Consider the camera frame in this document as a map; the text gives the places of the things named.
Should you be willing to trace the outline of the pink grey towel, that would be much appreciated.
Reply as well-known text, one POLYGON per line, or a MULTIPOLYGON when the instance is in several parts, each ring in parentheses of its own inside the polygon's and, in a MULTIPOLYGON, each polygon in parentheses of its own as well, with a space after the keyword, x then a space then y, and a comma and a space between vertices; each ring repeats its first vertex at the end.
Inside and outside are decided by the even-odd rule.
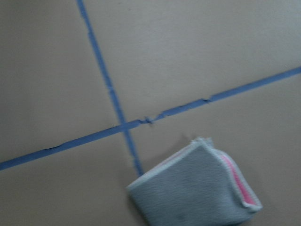
POLYGON ((199 137, 127 187, 150 226, 238 226, 262 209, 239 167, 199 137))

